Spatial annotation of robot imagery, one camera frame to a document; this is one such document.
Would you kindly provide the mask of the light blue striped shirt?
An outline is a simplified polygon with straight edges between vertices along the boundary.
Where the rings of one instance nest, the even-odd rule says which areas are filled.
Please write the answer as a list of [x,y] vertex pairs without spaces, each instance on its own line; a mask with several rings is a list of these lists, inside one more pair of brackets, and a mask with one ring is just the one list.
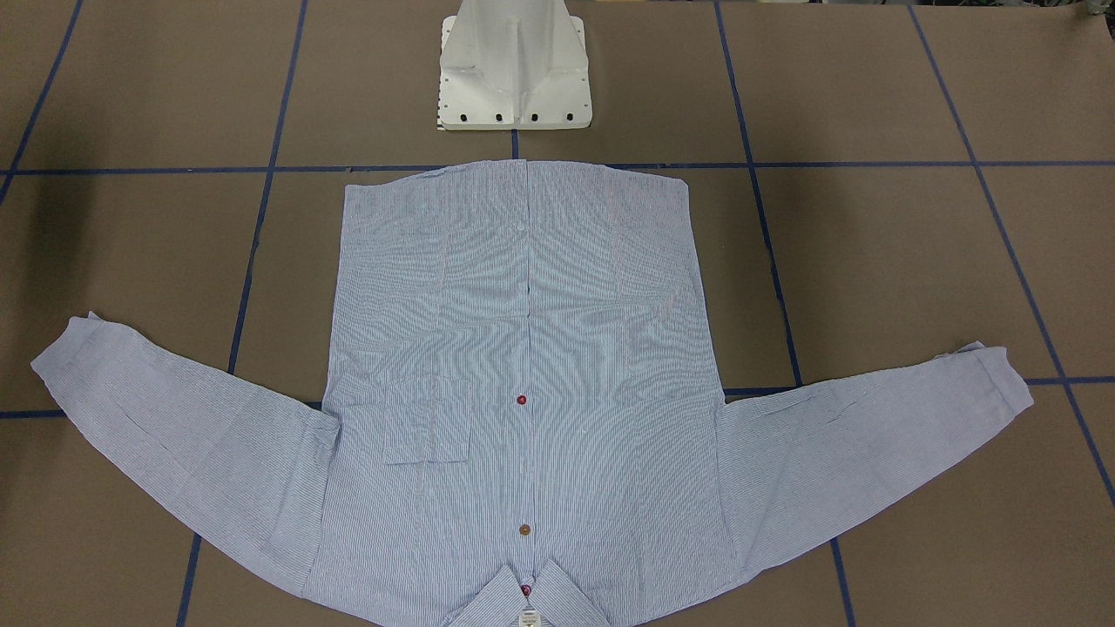
[[96,314],[32,368],[287,594],[382,626],[636,626],[787,563],[1032,405],[1004,347],[725,401],[680,179],[485,160],[345,190],[320,408]]

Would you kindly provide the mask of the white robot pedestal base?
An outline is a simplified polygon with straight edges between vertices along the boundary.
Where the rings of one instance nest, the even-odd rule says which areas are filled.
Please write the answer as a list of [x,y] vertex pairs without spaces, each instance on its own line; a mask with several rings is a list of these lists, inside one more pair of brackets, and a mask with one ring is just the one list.
[[585,25],[564,1],[463,1],[442,20],[439,131],[584,131]]

